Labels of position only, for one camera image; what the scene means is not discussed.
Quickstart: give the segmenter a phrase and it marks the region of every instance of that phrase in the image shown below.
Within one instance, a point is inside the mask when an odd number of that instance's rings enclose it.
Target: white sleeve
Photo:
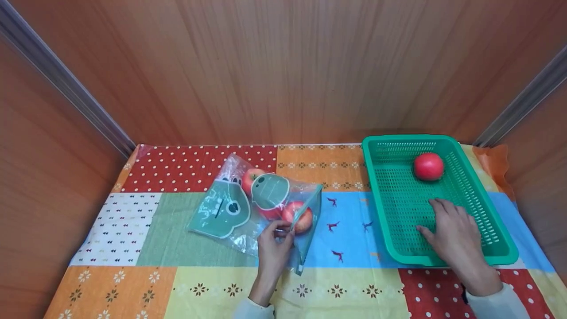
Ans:
[[[477,319],[530,319],[518,295],[505,283],[502,290],[490,296],[477,297],[467,291],[467,300]]]
[[[234,319],[274,319],[274,306],[264,308],[249,298],[244,298],[236,307]]]

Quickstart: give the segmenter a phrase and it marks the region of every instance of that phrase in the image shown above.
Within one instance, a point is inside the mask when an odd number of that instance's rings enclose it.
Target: patchwork tablecloth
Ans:
[[[567,289],[510,199],[502,150],[463,149],[519,249],[517,263],[499,267],[502,280],[532,318],[565,318]],[[230,317],[248,295],[257,260],[185,230],[230,153],[324,186],[306,269],[284,273],[272,298],[277,317],[474,318],[450,269],[402,265],[386,252],[359,145],[144,144],[124,166],[46,318]]]

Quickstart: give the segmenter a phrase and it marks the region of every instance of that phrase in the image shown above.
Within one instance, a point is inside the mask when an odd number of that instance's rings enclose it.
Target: ziplock bag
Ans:
[[[292,226],[297,224],[289,266],[301,275],[321,213],[322,189],[320,184],[294,181],[254,169],[250,163],[231,154],[187,229],[242,253],[258,256],[256,239],[264,228],[274,219],[289,220]],[[304,232],[298,233],[301,227]]]

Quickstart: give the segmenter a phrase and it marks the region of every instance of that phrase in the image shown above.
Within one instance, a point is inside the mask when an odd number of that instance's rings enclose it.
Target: mesh basket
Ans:
[[[518,249],[492,205],[488,194],[459,143],[445,135],[369,136],[362,142],[378,220],[386,249],[400,263],[445,266],[416,230],[426,226],[435,232],[430,198],[442,198],[463,206],[479,226],[483,253],[490,265],[509,265]],[[438,154],[445,164],[435,182],[417,179],[413,160],[422,153]]]

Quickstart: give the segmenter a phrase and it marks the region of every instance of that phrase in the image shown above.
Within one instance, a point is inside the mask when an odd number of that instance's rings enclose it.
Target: metal frame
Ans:
[[[0,32],[120,153],[135,143],[7,0],[0,0]]]
[[[567,79],[565,46],[476,139],[474,145],[495,146],[514,126]]]

